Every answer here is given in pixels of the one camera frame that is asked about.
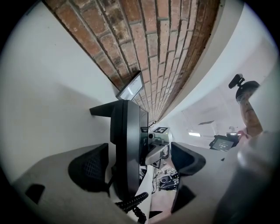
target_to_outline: black cable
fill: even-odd
[[[156,174],[156,176],[155,177],[153,176],[153,192],[152,192],[152,194],[154,194],[157,191],[157,188],[158,188],[156,168],[154,168],[154,173]],[[154,189],[154,178],[156,178],[156,189]]]
[[[117,205],[121,210],[123,210],[125,213],[128,213],[129,211],[133,211],[134,214],[138,217],[138,222],[141,224],[144,224],[147,220],[145,214],[138,208],[137,206],[143,202],[149,194],[147,192],[144,192],[140,195],[137,195],[133,198],[131,198],[128,201],[123,202],[117,202],[115,205]]]
[[[153,191],[152,191],[152,194],[154,193],[154,174],[153,174]]]
[[[133,208],[132,210],[134,214],[138,217],[138,222],[141,224],[144,224],[147,220],[145,214],[138,208],[137,206]]]

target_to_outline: computer monitor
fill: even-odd
[[[113,185],[117,196],[127,200],[135,196],[141,182],[140,163],[144,163],[147,151],[148,112],[130,100],[93,107],[90,112],[111,117],[110,141],[116,146]]]
[[[139,185],[147,172],[145,158],[148,154],[148,112],[140,108]]]

